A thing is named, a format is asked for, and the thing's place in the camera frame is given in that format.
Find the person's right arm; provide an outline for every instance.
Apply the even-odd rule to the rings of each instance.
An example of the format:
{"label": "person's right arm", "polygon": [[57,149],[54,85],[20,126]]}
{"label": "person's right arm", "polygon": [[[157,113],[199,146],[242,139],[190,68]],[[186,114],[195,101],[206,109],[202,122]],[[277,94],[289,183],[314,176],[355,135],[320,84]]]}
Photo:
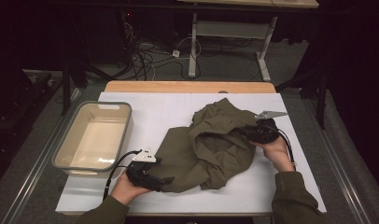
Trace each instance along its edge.
{"label": "person's right arm", "polygon": [[324,214],[317,209],[317,200],[306,190],[301,173],[295,172],[283,138],[266,145],[250,143],[262,147],[265,157],[279,172],[275,176],[276,192],[272,201],[274,223],[327,223]]}

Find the desk leg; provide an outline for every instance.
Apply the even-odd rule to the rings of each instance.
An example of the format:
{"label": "desk leg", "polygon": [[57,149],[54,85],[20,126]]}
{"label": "desk leg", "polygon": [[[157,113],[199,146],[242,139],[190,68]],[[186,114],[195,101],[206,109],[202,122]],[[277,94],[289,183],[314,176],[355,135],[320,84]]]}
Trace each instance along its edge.
{"label": "desk leg", "polygon": [[195,77],[196,74],[196,22],[197,14],[193,14],[192,19],[192,41],[190,47],[190,56],[189,56],[189,77]]}
{"label": "desk leg", "polygon": [[262,80],[271,81],[271,77],[269,76],[268,68],[265,63],[265,54],[268,49],[269,43],[271,42],[272,34],[274,33],[274,27],[276,25],[277,17],[273,17],[268,29],[268,33],[266,34],[265,41],[262,45],[261,52],[257,52],[257,61],[259,62],[260,72],[262,75]]}

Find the storage bin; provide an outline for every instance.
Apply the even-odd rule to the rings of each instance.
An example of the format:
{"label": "storage bin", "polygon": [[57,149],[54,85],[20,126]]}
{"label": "storage bin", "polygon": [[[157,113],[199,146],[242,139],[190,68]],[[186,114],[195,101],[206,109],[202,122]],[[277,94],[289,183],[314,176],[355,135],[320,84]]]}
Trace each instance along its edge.
{"label": "storage bin", "polygon": [[52,163],[74,176],[105,178],[125,153],[133,127],[127,103],[85,102],[71,118]]}

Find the hand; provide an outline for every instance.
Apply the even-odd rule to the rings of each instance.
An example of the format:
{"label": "hand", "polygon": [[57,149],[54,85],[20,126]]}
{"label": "hand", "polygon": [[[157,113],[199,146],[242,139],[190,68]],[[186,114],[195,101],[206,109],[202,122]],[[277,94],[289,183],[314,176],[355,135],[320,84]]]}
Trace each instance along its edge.
{"label": "hand", "polygon": [[133,201],[133,199],[150,191],[150,189],[137,187],[132,184],[124,171],[119,176],[117,183],[111,192],[111,196],[117,199],[120,203],[128,205],[131,201]]}
{"label": "hand", "polygon": [[273,164],[274,168],[278,172],[291,172],[294,171],[294,166],[288,156],[288,149],[282,137],[278,137],[272,143],[260,144],[251,142],[250,144],[255,147],[262,147],[266,158],[268,158]]}

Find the person's right hand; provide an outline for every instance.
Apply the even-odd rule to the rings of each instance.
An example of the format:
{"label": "person's right hand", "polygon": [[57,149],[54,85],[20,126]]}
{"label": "person's right hand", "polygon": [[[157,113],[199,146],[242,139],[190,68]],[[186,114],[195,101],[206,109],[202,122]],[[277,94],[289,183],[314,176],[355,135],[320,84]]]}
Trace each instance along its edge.
{"label": "person's right hand", "polygon": [[265,145],[251,141],[250,144],[255,147],[262,147],[265,157],[272,162],[278,172],[295,171],[288,156],[285,140],[282,137],[278,137],[272,143]]}

